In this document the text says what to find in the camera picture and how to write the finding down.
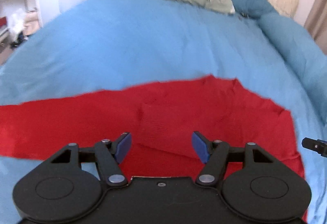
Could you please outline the red knit sweater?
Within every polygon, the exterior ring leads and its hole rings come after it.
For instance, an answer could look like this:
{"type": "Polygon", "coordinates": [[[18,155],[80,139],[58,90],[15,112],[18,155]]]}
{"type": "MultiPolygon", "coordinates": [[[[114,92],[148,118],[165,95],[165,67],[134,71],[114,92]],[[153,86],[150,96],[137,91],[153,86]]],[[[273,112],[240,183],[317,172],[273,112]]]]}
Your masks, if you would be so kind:
{"type": "Polygon", "coordinates": [[[88,147],[130,132],[127,177],[195,178],[202,165],[194,131],[236,147],[254,142],[304,176],[290,111],[237,79],[209,75],[1,107],[2,156],[45,160],[70,143],[88,147]]]}

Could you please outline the folded blue duvet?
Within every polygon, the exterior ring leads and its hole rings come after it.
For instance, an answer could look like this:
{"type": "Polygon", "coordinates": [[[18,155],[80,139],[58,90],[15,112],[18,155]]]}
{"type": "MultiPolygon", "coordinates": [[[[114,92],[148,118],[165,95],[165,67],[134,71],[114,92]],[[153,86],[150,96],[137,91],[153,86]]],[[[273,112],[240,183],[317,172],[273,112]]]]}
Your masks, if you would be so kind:
{"type": "Polygon", "coordinates": [[[308,31],[291,18],[264,14],[258,25],[291,66],[326,125],[326,55],[308,31]]]}

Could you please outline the blue bed sheet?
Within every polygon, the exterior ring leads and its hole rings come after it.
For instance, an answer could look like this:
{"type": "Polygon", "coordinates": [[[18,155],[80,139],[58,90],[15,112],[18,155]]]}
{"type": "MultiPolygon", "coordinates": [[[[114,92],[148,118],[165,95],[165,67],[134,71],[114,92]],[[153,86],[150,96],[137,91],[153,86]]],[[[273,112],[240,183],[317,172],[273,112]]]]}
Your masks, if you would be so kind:
{"type": "Polygon", "coordinates": [[[1,105],[214,75],[289,109],[298,141],[325,139],[326,125],[258,20],[171,0],[87,0],[1,66],[1,105]]]}

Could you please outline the beige curtain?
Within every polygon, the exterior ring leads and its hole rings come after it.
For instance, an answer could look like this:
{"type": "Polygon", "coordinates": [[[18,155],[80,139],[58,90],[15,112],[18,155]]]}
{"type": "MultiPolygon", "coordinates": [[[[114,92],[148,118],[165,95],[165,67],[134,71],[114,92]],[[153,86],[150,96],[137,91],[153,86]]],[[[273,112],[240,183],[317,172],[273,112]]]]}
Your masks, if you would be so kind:
{"type": "Polygon", "coordinates": [[[326,54],[327,49],[327,0],[315,0],[304,27],[316,44],[326,54]]]}

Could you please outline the beige bag under desk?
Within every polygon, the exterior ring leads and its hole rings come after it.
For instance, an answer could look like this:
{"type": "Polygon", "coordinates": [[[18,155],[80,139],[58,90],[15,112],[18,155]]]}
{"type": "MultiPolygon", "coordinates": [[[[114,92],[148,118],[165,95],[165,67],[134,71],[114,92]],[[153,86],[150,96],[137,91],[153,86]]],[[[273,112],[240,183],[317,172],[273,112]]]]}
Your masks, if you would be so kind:
{"type": "Polygon", "coordinates": [[[30,11],[16,10],[8,18],[9,33],[16,39],[20,33],[30,36],[40,29],[39,14],[36,8],[30,11]]]}

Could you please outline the dark blue pillow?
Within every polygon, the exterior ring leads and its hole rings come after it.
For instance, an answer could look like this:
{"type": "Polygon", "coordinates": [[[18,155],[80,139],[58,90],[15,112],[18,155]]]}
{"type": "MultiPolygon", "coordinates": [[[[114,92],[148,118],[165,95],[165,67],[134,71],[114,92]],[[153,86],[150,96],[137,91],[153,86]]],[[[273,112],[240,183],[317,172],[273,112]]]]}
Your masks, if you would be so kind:
{"type": "Polygon", "coordinates": [[[259,19],[264,14],[278,13],[268,0],[232,0],[232,3],[236,12],[252,19],[259,19]]]}

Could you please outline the red box on shelf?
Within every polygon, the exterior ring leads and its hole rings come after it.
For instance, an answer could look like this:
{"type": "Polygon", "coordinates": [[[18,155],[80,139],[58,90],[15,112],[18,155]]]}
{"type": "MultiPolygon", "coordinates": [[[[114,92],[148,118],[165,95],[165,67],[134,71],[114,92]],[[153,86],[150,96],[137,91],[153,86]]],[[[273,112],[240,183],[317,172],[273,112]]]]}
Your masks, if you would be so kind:
{"type": "Polygon", "coordinates": [[[0,18],[0,27],[6,26],[6,25],[7,25],[7,18],[1,17],[0,18]]]}

